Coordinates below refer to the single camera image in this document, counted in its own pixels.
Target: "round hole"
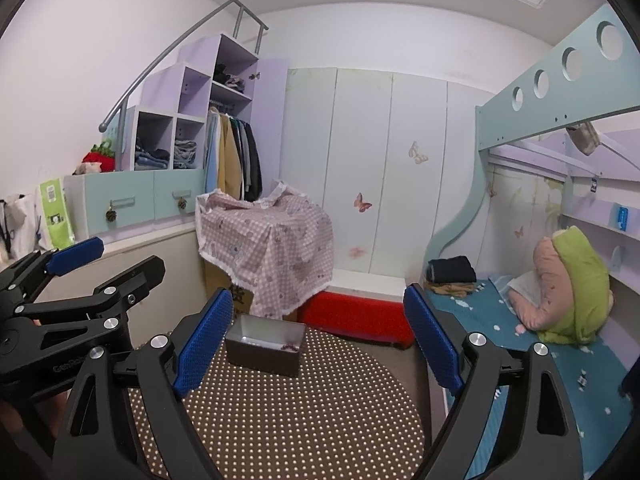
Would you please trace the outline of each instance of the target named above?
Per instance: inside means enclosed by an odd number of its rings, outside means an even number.
[[[598,25],[598,45],[602,55],[610,60],[616,60],[622,56],[622,36],[618,28],[609,22]]]
[[[569,81],[575,81],[582,74],[582,54],[569,47],[562,54],[562,72]]]
[[[513,109],[518,111],[522,108],[522,102],[524,101],[524,94],[522,93],[522,88],[516,86],[513,89],[513,99],[511,105],[513,105]]]
[[[549,92],[549,76],[544,70],[538,70],[533,78],[533,92],[542,99]]]

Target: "light blue bed frame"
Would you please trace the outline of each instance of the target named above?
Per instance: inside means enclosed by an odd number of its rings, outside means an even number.
[[[613,25],[622,37],[622,55],[617,60],[604,56],[598,32]],[[564,76],[562,59],[567,49],[582,54],[582,73],[577,80]],[[549,87],[543,98],[534,93],[534,80],[546,72]],[[515,92],[523,93],[522,106],[515,110]],[[431,237],[424,257],[437,258],[474,220],[486,192],[486,161],[489,149],[515,140],[560,130],[571,124],[640,110],[640,54],[617,14],[607,4],[576,28],[547,56],[529,68],[487,104],[476,107],[476,157],[469,196],[457,216]],[[567,177],[562,204],[572,195],[573,181]]]

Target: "metal tray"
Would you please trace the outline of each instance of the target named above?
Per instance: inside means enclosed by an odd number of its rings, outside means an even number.
[[[242,314],[226,332],[231,364],[270,374],[297,377],[306,325]]]

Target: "blue bedsheet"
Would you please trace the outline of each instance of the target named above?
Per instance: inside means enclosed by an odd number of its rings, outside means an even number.
[[[499,346],[526,350],[538,338],[533,332],[518,333],[516,330],[520,320],[506,299],[506,284],[511,278],[491,276],[493,283],[480,280],[478,283],[482,283],[484,289],[464,300],[432,292],[429,295],[437,309],[455,314],[468,332],[483,332]],[[630,401],[618,395],[618,386],[626,370],[599,337],[588,346],[548,346],[574,410],[582,444],[584,477],[587,479],[604,462],[631,420]],[[587,381],[584,387],[578,382],[581,375]],[[507,390],[504,386],[496,391],[482,442],[466,478],[484,472],[500,428]],[[453,398],[447,397],[450,407]]]

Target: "cardboard box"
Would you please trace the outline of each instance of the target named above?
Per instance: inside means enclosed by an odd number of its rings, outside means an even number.
[[[226,332],[226,358],[237,366],[297,377],[306,326],[242,314]]]
[[[209,262],[204,262],[204,279],[207,296],[211,297],[219,286],[226,288],[231,291],[231,296],[234,300],[234,315],[249,313],[251,303],[254,300],[254,294],[241,286],[231,283],[231,278],[224,270]],[[288,316],[285,316],[284,320],[297,321],[298,311],[295,310]]]

